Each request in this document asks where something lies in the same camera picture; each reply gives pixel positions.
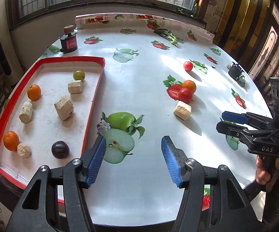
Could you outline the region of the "large beige cork chunk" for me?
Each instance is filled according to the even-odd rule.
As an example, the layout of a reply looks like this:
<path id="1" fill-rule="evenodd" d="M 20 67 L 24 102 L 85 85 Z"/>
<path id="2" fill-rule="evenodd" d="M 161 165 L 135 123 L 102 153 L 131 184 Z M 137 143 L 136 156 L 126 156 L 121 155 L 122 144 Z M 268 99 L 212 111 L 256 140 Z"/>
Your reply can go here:
<path id="1" fill-rule="evenodd" d="M 61 118 L 62 120 L 66 120 L 74 111 L 73 103 L 68 96 L 60 97 L 54 103 L 54 107 L 59 118 Z"/>

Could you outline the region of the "black binder clip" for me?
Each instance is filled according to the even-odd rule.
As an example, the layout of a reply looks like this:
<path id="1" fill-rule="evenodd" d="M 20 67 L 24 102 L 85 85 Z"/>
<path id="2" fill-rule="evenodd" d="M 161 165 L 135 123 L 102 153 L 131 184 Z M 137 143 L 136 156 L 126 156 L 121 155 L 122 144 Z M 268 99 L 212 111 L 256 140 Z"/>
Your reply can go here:
<path id="1" fill-rule="evenodd" d="M 243 73 L 243 69 L 240 67 L 240 65 L 238 63 L 232 62 L 232 64 L 227 64 L 227 68 L 228 68 L 228 74 L 231 78 L 233 78 L 234 80 L 239 79 L 239 77 L 242 75 Z"/>

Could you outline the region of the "beige cork cylinder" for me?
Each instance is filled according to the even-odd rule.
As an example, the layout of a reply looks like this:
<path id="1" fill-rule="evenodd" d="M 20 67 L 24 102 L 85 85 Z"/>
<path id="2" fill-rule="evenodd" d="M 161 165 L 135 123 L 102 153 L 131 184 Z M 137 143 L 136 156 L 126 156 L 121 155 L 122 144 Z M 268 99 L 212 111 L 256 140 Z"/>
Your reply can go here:
<path id="1" fill-rule="evenodd" d="M 33 114 L 33 106 L 30 102 L 24 102 L 21 107 L 19 119 L 22 123 L 27 124 L 31 121 Z"/>

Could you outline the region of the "orange mandarin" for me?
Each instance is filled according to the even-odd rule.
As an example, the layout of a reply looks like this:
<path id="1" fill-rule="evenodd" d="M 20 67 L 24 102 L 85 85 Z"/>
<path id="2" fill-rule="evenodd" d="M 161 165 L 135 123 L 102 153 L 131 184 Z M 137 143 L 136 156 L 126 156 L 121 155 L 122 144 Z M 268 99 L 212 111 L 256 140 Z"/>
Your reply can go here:
<path id="1" fill-rule="evenodd" d="M 9 151 L 16 151 L 19 145 L 19 136 L 14 131 L 8 131 L 3 137 L 3 144 L 5 148 Z"/>
<path id="2" fill-rule="evenodd" d="M 197 86 L 195 84 L 195 82 L 191 81 L 191 80 L 185 80 L 182 83 L 182 88 L 187 88 L 189 89 L 192 93 L 195 93 Z"/>
<path id="3" fill-rule="evenodd" d="M 41 96 L 41 88 L 39 85 L 32 84 L 31 86 L 29 86 L 29 88 L 27 90 L 27 97 L 30 100 L 36 101 L 40 98 L 40 96 Z"/>

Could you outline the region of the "small round cork piece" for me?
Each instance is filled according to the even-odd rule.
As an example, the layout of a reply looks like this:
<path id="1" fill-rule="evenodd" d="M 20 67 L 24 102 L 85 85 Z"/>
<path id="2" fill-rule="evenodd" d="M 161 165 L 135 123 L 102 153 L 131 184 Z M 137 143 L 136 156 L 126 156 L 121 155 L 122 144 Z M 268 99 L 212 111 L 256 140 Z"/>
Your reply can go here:
<path id="1" fill-rule="evenodd" d="M 31 148 L 25 143 L 19 143 L 17 145 L 17 153 L 19 156 L 27 158 L 31 155 Z"/>

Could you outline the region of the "small red tomato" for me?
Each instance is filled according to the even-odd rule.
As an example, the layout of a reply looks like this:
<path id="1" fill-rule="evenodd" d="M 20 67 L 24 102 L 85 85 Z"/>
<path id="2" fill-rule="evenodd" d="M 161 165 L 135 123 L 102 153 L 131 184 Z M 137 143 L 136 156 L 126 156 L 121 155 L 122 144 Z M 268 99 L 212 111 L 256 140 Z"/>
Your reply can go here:
<path id="1" fill-rule="evenodd" d="M 183 67 L 185 71 L 189 72 L 193 69 L 193 63 L 191 61 L 185 61 Z"/>

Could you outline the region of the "red rimmed white tray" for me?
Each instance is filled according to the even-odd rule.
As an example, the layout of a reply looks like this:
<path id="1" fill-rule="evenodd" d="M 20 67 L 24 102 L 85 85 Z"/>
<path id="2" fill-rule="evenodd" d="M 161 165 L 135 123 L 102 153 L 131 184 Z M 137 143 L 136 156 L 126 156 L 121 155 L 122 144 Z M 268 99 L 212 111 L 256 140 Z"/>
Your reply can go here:
<path id="1" fill-rule="evenodd" d="M 104 68 L 104 58 L 87 56 L 44 58 L 31 66 L 13 90 L 0 116 L 0 174 L 3 177 L 24 189 L 41 165 L 57 168 L 82 155 Z M 85 73 L 83 91 L 70 94 L 67 85 L 74 81 L 75 71 Z M 41 97 L 32 102 L 32 119 L 24 124 L 19 114 L 24 102 L 29 101 L 27 90 L 32 84 L 40 86 Z M 59 118 L 54 107 L 62 96 L 68 96 L 74 106 L 73 113 L 66 120 Z M 8 131 L 16 132 L 20 142 L 31 148 L 29 157 L 21 157 L 5 148 L 3 137 Z M 51 152 L 52 145 L 59 140 L 67 143 L 70 149 L 64 159 L 55 158 Z"/>

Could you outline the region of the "dark purple plum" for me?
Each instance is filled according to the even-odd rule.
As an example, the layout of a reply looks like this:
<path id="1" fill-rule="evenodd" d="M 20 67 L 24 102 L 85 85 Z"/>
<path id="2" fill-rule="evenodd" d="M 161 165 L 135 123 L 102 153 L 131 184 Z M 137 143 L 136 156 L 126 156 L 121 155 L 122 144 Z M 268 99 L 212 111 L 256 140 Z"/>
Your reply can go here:
<path id="1" fill-rule="evenodd" d="M 62 140 L 59 140 L 52 145 L 51 152 L 55 158 L 64 159 L 69 155 L 70 149 L 67 143 L 65 143 Z"/>

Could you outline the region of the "dark jar with cork lid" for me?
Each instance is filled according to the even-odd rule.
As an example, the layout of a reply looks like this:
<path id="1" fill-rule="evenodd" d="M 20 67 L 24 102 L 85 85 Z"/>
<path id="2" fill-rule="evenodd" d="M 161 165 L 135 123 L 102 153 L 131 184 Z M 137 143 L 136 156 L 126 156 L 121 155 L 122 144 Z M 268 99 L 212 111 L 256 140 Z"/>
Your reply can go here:
<path id="1" fill-rule="evenodd" d="M 64 27 L 64 35 L 60 37 L 62 53 L 70 53 L 77 49 L 76 33 L 73 25 Z"/>

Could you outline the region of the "fruit print tablecloth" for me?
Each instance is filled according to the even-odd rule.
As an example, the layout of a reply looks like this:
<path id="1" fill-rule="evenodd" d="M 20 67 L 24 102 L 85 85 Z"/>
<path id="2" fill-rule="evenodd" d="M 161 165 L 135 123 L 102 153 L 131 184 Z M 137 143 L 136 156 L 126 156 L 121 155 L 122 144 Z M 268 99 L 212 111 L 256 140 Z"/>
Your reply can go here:
<path id="1" fill-rule="evenodd" d="M 107 150 L 85 197 L 98 225 L 135 227 L 176 218 L 182 190 L 171 181 L 161 152 L 168 135 L 204 166 L 227 165 L 239 185 L 255 176 L 255 155 L 236 138 L 220 134 L 224 111 L 270 116 L 249 76 L 240 86 L 228 75 L 232 58 L 202 28 L 171 19 L 131 14 L 78 16 L 75 55 L 105 59 L 87 142 L 105 132 Z M 185 61 L 193 69 L 184 70 Z M 185 80 L 195 82 L 191 115 L 173 111 Z"/>

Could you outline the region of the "yellow-green plum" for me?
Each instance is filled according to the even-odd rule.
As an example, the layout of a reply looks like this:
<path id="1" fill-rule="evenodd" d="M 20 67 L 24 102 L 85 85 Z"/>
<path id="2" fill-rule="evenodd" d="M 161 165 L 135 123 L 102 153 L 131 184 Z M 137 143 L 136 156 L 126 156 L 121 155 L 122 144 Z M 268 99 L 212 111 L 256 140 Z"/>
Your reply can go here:
<path id="1" fill-rule="evenodd" d="M 85 79 L 85 73 L 83 71 L 75 71 L 73 73 L 73 79 L 83 81 Z"/>

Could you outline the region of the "small beige cork piece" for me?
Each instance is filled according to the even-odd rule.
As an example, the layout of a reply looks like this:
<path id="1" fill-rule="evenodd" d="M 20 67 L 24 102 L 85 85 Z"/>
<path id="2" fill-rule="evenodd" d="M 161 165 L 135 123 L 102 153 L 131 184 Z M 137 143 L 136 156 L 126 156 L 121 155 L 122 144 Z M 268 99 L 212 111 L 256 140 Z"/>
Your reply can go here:
<path id="1" fill-rule="evenodd" d="M 82 93 L 83 83 L 81 80 L 71 81 L 68 83 L 67 88 L 70 94 Z"/>

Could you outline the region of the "beige cork block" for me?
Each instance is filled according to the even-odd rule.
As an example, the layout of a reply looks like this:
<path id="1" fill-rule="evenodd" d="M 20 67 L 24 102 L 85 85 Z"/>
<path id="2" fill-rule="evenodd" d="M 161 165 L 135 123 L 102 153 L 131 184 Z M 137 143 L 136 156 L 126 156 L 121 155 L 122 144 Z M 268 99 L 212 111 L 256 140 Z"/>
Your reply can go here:
<path id="1" fill-rule="evenodd" d="M 173 113 L 182 120 L 186 120 L 191 115 L 191 106 L 178 101 Z"/>

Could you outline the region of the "large red tomato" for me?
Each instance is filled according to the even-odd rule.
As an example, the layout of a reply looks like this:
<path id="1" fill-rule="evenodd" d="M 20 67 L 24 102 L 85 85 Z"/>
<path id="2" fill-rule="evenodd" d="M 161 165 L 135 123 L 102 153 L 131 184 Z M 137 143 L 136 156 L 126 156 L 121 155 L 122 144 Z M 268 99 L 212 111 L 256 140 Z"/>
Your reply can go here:
<path id="1" fill-rule="evenodd" d="M 178 93 L 178 98 L 180 101 L 189 104 L 193 100 L 193 93 L 190 89 L 183 87 Z"/>

